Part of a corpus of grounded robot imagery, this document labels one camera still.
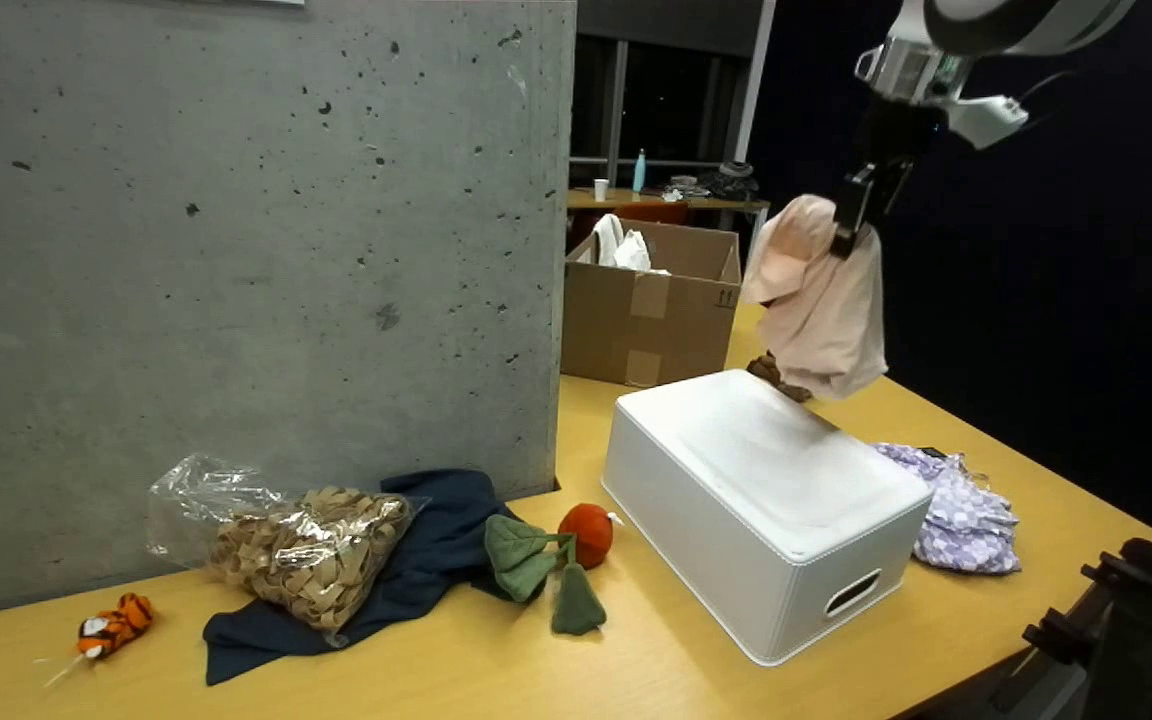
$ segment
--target table surface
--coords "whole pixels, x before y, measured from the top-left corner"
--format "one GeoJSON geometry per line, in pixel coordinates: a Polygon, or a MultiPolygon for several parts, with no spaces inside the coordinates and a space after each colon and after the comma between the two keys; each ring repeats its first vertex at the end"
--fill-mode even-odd
{"type": "MultiPolygon", "coordinates": [[[[760,354],[756,307],[736,313],[728,365],[760,354]]],[[[576,500],[610,503],[601,489],[614,405],[623,387],[560,380],[560,491],[512,500],[542,523],[576,500]]],[[[1016,576],[948,576],[911,564],[904,585],[830,640],[781,669],[756,669],[712,623],[694,591],[631,534],[618,534],[594,588],[610,623],[594,635],[551,635],[551,595],[530,607],[454,588],[425,622],[308,660],[278,660],[220,690],[206,690],[201,628],[239,607],[201,573],[154,576],[0,611],[0,718],[892,718],[985,664],[1024,649],[1024,623],[1070,607],[1087,582],[1081,564],[1152,530],[1087,496],[1016,447],[978,431],[944,409],[875,380],[842,405],[810,405],[861,440],[937,446],[961,451],[1021,514],[1016,576]],[[85,618],[121,591],[155,600],[155,628],[65,685],[43,680],[74,660],[85,618]]]]}
{"type": "Polygon", "coordinates": [[[570,189],[570,208],[596,212],[596,208],[694,208],[694,212],[764,212],[767,199],[665,199],[662,193],[631,195],[630,189],[610,189],[610,199],[596,199],[594,189],[570,189]]]}

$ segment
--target pink cloth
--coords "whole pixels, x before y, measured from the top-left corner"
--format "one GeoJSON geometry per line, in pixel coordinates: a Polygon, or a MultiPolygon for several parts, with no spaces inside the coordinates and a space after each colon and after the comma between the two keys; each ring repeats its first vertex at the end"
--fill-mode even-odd
{"type": "Polygon", "coordinates": [[[764,305],[764,347],[781,384],[842,402],[888,374],[883,362],[883,251],[866,223],[847,260],[834,258],[836,203],[790,199],[751,251],[744,292],[764,305]]]}

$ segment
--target bag of snacks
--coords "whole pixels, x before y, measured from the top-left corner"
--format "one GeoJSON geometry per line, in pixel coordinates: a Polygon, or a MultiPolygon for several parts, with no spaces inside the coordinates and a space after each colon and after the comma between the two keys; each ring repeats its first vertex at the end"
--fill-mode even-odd
{"type": "Polygon", "coordinates": [[[296,503],[257,489],[257,470],[184,457],[161,478],[148,552],[206,564],[215,582],[288,607],[318,631],[342,631],[373,595],[417,509],[398,491],[311,489],[296,503]]]}

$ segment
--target white plastic bin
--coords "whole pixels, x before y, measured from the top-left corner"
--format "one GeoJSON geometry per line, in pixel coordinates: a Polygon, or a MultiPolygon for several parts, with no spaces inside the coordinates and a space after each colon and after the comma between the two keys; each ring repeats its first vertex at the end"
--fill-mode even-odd
{"type": "Polygon", "coordinates": [[[888,595],[929,514],[926,481],[749,374],[621,398],[606,483],[764,669],[888,595]]]}

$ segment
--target orange ball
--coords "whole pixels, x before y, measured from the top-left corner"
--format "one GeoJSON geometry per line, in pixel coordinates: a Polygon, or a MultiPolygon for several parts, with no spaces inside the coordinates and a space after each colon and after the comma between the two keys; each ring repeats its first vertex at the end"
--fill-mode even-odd
{"type": "Polygon", "coordinates": [[[614,548],[614,518],[601,503],[576,503],[570,509],[560,537],[576,537],[576,564],[601,568],[614,548]]]}

